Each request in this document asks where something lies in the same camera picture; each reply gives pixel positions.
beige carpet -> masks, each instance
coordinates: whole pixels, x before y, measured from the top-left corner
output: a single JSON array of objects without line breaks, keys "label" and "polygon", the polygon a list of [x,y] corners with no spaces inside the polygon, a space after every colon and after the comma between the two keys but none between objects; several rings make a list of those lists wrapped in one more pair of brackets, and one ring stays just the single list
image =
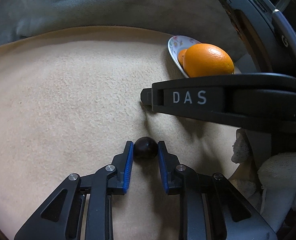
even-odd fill
[{"label": "beige carpet", "polygon": [[[94,173],[127,140],[164,140],[199,173],[234,172],[236,128],[140,105],[142,88],[182,78],[169,38],[81,27],[0,47],[0,228],[9,239],[65,177]],[[177,239],[178,200],[163,192],[157,159],[134,163],[128,193],[113,196],[115,239]]]}]

black plastic arm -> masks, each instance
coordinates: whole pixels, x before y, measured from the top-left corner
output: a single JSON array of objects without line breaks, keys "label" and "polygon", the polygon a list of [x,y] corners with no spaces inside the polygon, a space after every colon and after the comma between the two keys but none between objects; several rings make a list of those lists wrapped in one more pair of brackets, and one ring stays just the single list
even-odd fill
[{"label": "black plastic arm", "polygon": [[112,164],[83,177],[70,174],[24,223],[14,239],[80,240],[86,195],[90,194],[85,240],[113,240],[111,198],[126,193],[132,161],[133,142],[128,141]]},{"label": "black plastic arm", "polygon": [[158,147],[164,189],[168,195],[174,194],[170,189],[180,194],[179,240],[277,240],[272,228],[222,174],[196,173],[179,164],[164,141]]}]

orange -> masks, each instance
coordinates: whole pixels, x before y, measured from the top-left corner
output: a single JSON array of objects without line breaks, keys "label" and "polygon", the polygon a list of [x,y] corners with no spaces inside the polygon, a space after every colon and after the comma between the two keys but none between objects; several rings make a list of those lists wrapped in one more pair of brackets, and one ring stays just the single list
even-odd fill
[{"label": "orange", "polygon": [[186,51],[187,51],[187,49],[181,50],[177,56],[178,62],[181,65],[181,67],[184,65],[184,56],[185,56]]},{"label": "orange", "polygon": [[234,66],[229,55],[221,48],[200,43],[187,49],[184,70],[189,77],[233,74]]}]

white plate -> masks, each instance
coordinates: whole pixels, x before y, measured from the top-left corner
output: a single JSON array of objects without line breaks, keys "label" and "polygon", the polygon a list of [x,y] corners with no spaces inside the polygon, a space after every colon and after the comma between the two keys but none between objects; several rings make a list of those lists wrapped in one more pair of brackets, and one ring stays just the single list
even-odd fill
[{"label": "white plate", "polygon": [[173,36],[168,41],[168,50],[170,53],[170,56],[172,57],[173,61],[179,68],[180,72],[184,75],[185,78],[189,78],[188,75],[185,73],[184,69],[181,67],[181,65],[178,62],[178,53],[183,49],[188,49],[192,45],[201,43],[199,41],[196,41],[193,38],[189,38],[186,36]]}]

gray fabric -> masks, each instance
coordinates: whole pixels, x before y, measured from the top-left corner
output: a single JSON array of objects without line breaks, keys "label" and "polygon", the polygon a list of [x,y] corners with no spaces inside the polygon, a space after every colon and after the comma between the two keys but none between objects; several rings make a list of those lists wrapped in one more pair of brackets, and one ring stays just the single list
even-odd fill
[{"label": "gray fabric", "polygon": [[0,0],[0,45],[49,31],[120,25],[186,35],[246,53],[217,0]]}]

